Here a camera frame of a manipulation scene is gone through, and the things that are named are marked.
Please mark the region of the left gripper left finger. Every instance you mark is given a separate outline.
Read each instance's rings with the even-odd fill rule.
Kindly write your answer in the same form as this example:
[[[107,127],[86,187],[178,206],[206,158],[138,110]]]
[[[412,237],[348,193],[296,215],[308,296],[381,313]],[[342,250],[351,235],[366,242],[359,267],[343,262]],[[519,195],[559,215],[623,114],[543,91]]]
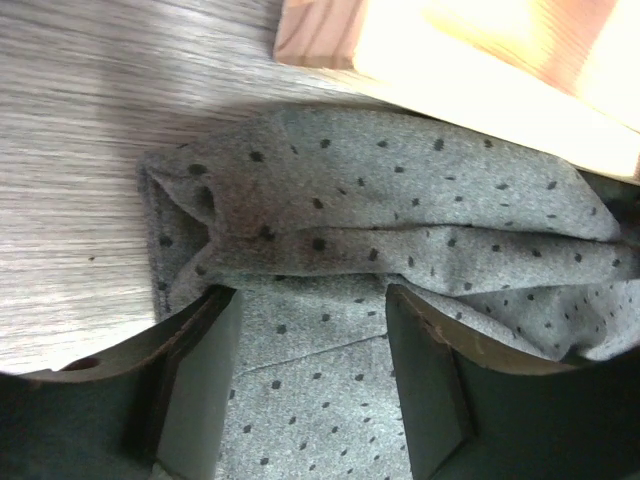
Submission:
[[[170,318],[57,370],[1,377],[5,479],[211,479],[241,297],[213,287]]]

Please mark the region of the grey dotted garment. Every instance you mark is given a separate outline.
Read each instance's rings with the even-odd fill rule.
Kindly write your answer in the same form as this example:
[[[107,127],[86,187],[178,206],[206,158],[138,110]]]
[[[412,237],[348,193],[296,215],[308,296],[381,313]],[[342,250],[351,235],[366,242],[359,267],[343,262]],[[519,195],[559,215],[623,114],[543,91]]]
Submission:
[[[216,474],[405,479],[383,309],[399,284],[549,360],[639,343],[627,190],[440,121],[284,108],[142,158],[160,318],[237,290],[241,336]]]

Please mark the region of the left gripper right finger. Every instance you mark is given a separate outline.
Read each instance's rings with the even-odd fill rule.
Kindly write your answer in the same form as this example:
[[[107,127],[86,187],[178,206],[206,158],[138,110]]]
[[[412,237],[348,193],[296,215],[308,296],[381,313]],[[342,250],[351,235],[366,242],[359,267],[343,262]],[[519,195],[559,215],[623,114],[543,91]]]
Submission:
[[[416,479],[635,479],[639,353],[571,365],[516,350],[401,285],[388,339]]]

